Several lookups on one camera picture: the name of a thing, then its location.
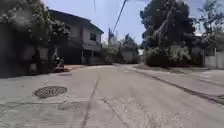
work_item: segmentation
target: sky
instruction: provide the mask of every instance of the sky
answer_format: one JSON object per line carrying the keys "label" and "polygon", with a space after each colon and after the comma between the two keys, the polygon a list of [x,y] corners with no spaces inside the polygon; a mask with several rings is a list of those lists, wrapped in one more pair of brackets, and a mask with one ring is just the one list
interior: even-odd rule
{"label": "sky", "polygon": [[[50,9],[77,15],[91,20],[93,24],[104,31],[102,40],[106,41],[109,28],[114,28],[118,14],[124,0],[43,0]],[[150,0],[128,0],[116,31],[118,39],[124,38],[125,34],[130,34],[135,41],[142,42],[142,33],[145,31],[141,23],[140,11],[149,3]],[[199,17],[197,8],[201,8],[205,0],[184,0],[190,7],[192,17]]]}

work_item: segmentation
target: power line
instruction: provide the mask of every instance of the power line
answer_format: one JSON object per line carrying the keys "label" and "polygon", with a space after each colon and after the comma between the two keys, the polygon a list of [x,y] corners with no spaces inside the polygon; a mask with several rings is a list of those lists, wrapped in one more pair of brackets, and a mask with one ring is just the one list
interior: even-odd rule
{"label": "power line", "polygon": [[114,33],[114,31],[115,31],[115,29],[117,27],[117,24],[118,24],[118,22],[120,20],[120,17],[121,17],[121,14],[122,14],[123,10],[124,10],[124,6],[125,6],[126,2],[127,2],[127,0],[124,0],[124,3],[123,3],[122,8],[121,8],[121,11],[120,11],[119,16],[117,18],[117,21],[115,23],[115,26],[114,26],[114,29],[113,29],[113,33]]}
{"label": "power line", "polygon": [[[126,4],[128,1],[131,1],[131,0],[124,0],[124,3],[123,3],[122,8],[121,8],[121,11],[120,11],[120,13],[119,13],[119,16],[118,16],[118,18],[117,18],[116,24],[115,24],[115,26],[114,26],[113,33],[114,33],[114,31],[115,31],[115,29],[116,29],[116,27],[117,27],[117,24],[118,24],[118,22],[119,22],[119,20],[120,20],[121,14],[122,14],[122,12],[123,12],[123,10],[124,10],[124,6],[125,6],[125,4]],[[145,2],[149,2],[150,0],[135,0],[135,1],[145,1]]]}
{"label": "power line", "polygon": [[96,20],[97,20],[97,26],[99,27],[99,25],[98,25],[98,19],[97,19],[96,0],[93,0],[93,2],[94,2],[94,11],[95,11]]}

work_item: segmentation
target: street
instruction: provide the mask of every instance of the street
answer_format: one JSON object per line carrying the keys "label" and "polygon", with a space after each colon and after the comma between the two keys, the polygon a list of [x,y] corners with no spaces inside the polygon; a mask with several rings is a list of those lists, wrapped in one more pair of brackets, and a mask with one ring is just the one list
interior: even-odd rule
{"label": "street", "polygon": [[[88,66],[60,74],[0,79],[0,127],[223,128],[223,105],[127,67]],[[180,75],[163,75],[181,83]],[[47,86],[67,90],[53,97],[34,95]]]}

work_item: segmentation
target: curb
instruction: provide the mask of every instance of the curb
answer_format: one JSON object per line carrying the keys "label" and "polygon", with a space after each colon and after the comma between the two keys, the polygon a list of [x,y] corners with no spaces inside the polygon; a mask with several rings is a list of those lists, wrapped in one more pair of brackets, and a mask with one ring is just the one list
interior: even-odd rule
{"label": "curb", "polygon": [[185,91],[185,92],[187,92],[187,93],[190,93],[190,94],[192,94],[192,95],[194,95],[194,96],[198,96],[198,97],[200,97],[200,98],[203,98],[203,99],[206,99],[206,100],[213,101],[213,102],[215,102],[215,103],[224,105],[224,102],[221,101],[220,99],[218,99],[217,96],[211,96],[211,95],[208,95],[208,94],[205,94],[205,93],[196,92],[196,91],[193,91],[193,90],[184,88],[184,87],[182,87],[182,86],[179,86],[179,85],[177,85],[177,84],[170,83],[170,82],[168,82],[168,81],[166,81],[166,80],[163,80],[163,79],[160,79],[160,78],[158,78],[158,77],[156,77],[156,76],[152,76],[152,75],[149,75],[149,74],[147,74],[147,73],[143,73],[143,72],[140,72],[140,71],[136,71],[136,70],[134,70],[134,69],[128,69],[128,70],[131,70],[131,71],[133,71],[133,72],[136,72],[136,73],[142,74],[142,75],[144,75],[144,76],[150,77],[151,79],[158,80],[158,81],[161,81],[161,82],[163,82],[163,83],[169,84],[169,85],[174,86],[174,87],[176,87],[176,88],[179,88],[179,89],[181,89],[181,90],[183,90],[183,91]]}
{"label": "curb", "polygon": [[72,70],[79,69],[79,68],[84,68],[84,67],[86,67],[86,65],[83,65],[83,66],[80,66],[80,67],[71,68],[71,69],[68,69],[68,68],[66,68],[66,69],[70,72]]}
{"label": "curb", "polygon": [[181,75],[194,78],[195,80],[198,80],[198,81],[201,81],[201,82],[214,84],[214,85],[219,86],[219,87],[224,87],[224,84],[222,84],[221,81],[213,81],[213,80],[209,80],[208,78],[205,78],[205,77],[200,77],[200,76],[197,76],[197,75],[191,75],[191,74],[185,73],[183,71],[177,71],[177,70],[173,70],[173,69],[169,69],[168,72],[169,71],[175,71],[175,72],[181,73]]}

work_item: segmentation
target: house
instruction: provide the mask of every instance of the house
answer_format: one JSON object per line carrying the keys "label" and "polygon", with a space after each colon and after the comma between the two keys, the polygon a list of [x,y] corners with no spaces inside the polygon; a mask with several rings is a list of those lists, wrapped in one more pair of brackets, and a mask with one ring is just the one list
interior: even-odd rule
{"label": "house", "polygon": [[103,31],[90,20],[51,10],[51,17],[59,20],[70,28],[68,44],[61,46],[58,54],[67,64],[89,64],[101,54],[101,35]]}

